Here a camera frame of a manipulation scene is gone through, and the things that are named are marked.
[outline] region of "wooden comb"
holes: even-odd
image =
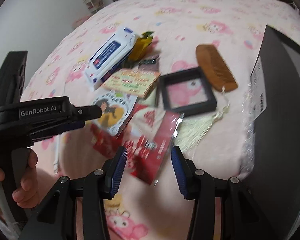
[[[222,92],[222,87],[225,87],[225,92],[229,92],[238,88],[231,71],[214,45],[198,45],[195,54],[199,66],[216,90]]]

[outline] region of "tassel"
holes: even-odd
[[[225,88],[222,88],[222,95],[227,103],[226,106],[222,108],[222,111],[217,112],[212,116],[204,116],[201,118],[195,119],[184,119],[180,124],[180,130],[175,139],[175,145],[180,147],[180,150],[185,153],[190,150],[192,147],[197,147],[200,140],[212,125],[221,120],[224,113],[228,112],[230,103],[228,98],[225,95]]]

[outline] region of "bed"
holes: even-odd
[[[150,50],[160,53],[162,74],[197,66],[195,48],[212,43],[239,88],[227,94],[229,113],[215,123],[196,149],[186,154],[197,168],[213,177],[238,176],[245,154],[247,122],[242,104],[266,25],[300,45],[300,15],[277,0],[120,0],[100,10],[61,41],[32,77],[22,101],[69,96],[76,106],[91,104],[94,92],[83,76],[86,61],[119,26],[139,34],[154,31]],[[215,96],[217,109],[221,109],[223,98],[216,91]],[[36,143],[33,149],[39,156],[37,166],[55,179],[61,175],[75,179],[101,168],[106,158],[93,149],[90,125],[88,122],[81,130]],[[56,153],[59,166],[54,175]],[[193,202],[180,194],[169,160],[163,163],[157,179],[157,185],[151,187],[124,173],[113,205],[106,205],[112,211],[108,212],[108,222],[116,221],[116,226],[111,227],[112,239],[186,239]],[[216,220],[220,219],[218,212],[217,208]],[[80,239],[80,218],[77,223]]]

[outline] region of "wet wipes package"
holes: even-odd
[[[119,68],[138,37],[131,29],[122,27],[91,57],[85,69],[85,77],[93,90],[98,89]]]

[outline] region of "human hand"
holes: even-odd
[[[39,202],[37,170],[36,170],[37,162],[38,162],[38,157],[36,153],[30,149],[30,154],[28,158],[28,167],[26,168],[26,171],[21,178],[21,187],[19,187],[12,193],[13,200],[16,201],[18,206],[22,208],[33,208]],[[4,180],[4,172],[0,168],[0,181],[3,180]]]

